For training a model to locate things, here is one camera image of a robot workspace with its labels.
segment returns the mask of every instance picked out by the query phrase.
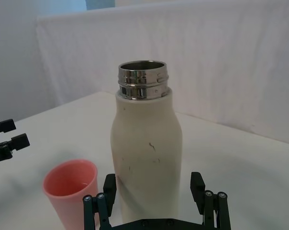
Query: pink cup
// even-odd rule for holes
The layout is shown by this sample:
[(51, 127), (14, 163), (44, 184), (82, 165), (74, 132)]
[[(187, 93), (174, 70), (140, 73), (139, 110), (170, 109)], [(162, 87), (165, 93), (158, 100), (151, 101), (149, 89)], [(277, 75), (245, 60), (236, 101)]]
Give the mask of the pink cup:
[(66, 230), (84, 229), (83, 197), (96, 196), (98, 170), (88, 160), (71, 160), (52, 169), (44, 178), (43, 190)]

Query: table surface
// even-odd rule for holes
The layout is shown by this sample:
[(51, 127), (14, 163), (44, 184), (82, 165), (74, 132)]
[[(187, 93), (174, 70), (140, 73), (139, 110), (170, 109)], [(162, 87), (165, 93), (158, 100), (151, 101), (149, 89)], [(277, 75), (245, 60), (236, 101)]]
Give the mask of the table surface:
[[(101, 189), (113, 173), (110, 130), (115, 97), (99, 92), (16, 122), (0, 142), (26, 133), (31, 146), (0, 162), (0, 230), (63, 230), (41, 186), (57, 164), (86, 158), (98, 167)], [(183, 131), (179, 219), (201, 223), (190, 174), (228, 194), (233, 230), (289, 230), (289, 144), (177, 114)], [(116, 198), (110, 218), (121, 223)]]

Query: black mechanical part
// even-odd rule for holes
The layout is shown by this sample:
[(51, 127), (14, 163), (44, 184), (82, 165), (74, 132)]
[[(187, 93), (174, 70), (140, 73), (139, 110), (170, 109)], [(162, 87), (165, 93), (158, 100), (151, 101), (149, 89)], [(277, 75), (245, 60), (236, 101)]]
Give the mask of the black mechanical part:
[(141, 219), (112, 227), (109, 222), (116, 195), (115, 174), (106, 176), (103, 191), (96, 197), (87, 195), (84, 203), (84, 229), (95, 230), (94, 214), (99, 213), (100, 230), (231, 230), (227, 194), (214, 194), (205, 190), (205, 183), (199, 172), (191, 173), (190, 189), (198, 210), (203, 215), (203, 223), (196, 224), (177, 219)]
[(0, 122), (0, 132), (7, 133), (15, 129), (16, 129), (16, 126), (12, 119)]
[(0, 143), (0, 161), (12, 158), (13, 150), (18, 151), (28, 146), (30, 146), (30, 142), (25, 133), (13, 137), (10, 141)]

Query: cup rim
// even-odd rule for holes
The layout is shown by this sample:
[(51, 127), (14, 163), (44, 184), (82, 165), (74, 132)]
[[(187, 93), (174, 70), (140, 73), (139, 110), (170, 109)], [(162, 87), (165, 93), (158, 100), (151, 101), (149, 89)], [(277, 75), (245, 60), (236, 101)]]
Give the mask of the cup rim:
[[(94, 170), (94, 172), (95, 172), (95, 174), (94, 174), (94, 176), (93, 176), (93, 179), (90, 181), (90, 183), (89, 183), (85, 188), (83, 188), (83, 189), (81, 189), (81, 190), (79, 190), (79, 191), (77, 191), (76, 193), (73, 193), (73, 194), (69, 194), (69, 195), (58, 195), (58, 196), (53, 195), (53, 194), (49, 193), (48, 191), (46, 191), (46, 189), (45, 189), (46, 181), (50, 178), (50, 176), (52, 175), (52, 173), (54, 173), (54, 171), (59, 170), (59, 169), (65, 167), (65, 166), (67, 166), (67, 165), (70, 165), (70, 164), (73, 164), (73, 163), (76, 163), (76, 162), (80, 162), (80, 161), (89, 163), (89, 165), (92, 166), (92, 168), (93, 168), (93, 170)], [(55, 166), (53, 169), (51, 169), (51, 170), (47, 173), (47, 175), (44, 177), (44, 180), (43, 180), (43, 192), (44, 192), (44, 194), (46, 194), (48, 197), (55, 198), (55, 199), (68, 199), (68, 198), (73, 198), (73, 197), (75, 197), (75, 196), (78, 196), (78, 195), (82, 194), (82, 193), (84, 192), (84, 190), (87, 189), (87, 187), (89, 187), (89, 186), (91, 186), (93, 183), (95, 183), (95, 181), (97, 180), (97, 177), (98, 177), (98, 169), (97, 169), (97, 166), (96, 166), (93, 162), (91, 162), (91, 161), (89, 161), (89, 160), (86, 160), (86, 159), (69, 160), (69, 161), (63, 162), (63, 163)]]

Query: water bottle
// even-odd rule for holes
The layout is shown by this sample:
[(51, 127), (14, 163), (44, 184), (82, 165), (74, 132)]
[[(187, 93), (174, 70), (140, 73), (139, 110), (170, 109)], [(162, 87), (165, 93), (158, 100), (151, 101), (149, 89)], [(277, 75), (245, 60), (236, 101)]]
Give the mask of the water bottle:
[(167, 86), (167, 66), (119, 66), (111, 151), (124, 223), (177, 218), (182, 131)]

